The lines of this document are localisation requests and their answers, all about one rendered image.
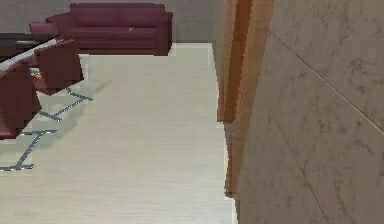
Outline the dark red sofa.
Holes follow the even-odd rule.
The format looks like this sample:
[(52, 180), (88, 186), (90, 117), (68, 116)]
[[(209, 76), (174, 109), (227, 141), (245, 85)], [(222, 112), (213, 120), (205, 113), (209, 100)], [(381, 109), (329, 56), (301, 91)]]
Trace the dark red sofa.
[(84, 54), (167, 56), (172, 19), (157, 3), (71, 3), (68, 12), (46, 22)]

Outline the dark red chair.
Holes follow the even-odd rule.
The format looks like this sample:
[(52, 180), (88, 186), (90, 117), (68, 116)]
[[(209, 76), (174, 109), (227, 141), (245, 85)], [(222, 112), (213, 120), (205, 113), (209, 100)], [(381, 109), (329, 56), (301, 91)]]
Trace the dark red chair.
[(56, 133), (56, 130), (24, 132), (24, 128), (42, 109), (36, 91), (30, 67), (24, 60), (0, 71), (0, 140), (35, 136), (16, 164), (0, 167), (0, 172), (33, 169), (33, 164), (24, 164), (24, 161), (44, 135)]
[(55, 121), (61, 121), (59, 117), (63, 112), (79, 105), (84, 101), (93, 101), (93, 98), (75, 93), (71, 86), (84, 80), (78, 48), (74, 40), (58, 42), (54, 45), (37, 49), (34, 54), (36, 66), (40, 77), (33, 78), (37, 90), (45, 95), (52, 96), (65, 90), (77, 101), (64, 107), (55, 114), (40, 111), (42, 116)]

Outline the wooden door frame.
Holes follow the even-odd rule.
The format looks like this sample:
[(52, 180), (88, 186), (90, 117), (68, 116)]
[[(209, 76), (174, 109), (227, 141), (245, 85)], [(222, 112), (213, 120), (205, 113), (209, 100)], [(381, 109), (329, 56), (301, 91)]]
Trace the wooden door frame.
[(227, 0), (218, 119), (229, 125), (224, 192), (230, 198), (239, 194), (242, 156), (275, 1)]

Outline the dark glass table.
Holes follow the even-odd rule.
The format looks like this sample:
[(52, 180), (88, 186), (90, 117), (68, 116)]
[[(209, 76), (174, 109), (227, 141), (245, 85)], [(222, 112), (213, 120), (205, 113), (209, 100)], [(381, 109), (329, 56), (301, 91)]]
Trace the dark glass table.
[(54, 45), (56, 34), (0, 33), (0, 71), (31, 56), (36, 49)]

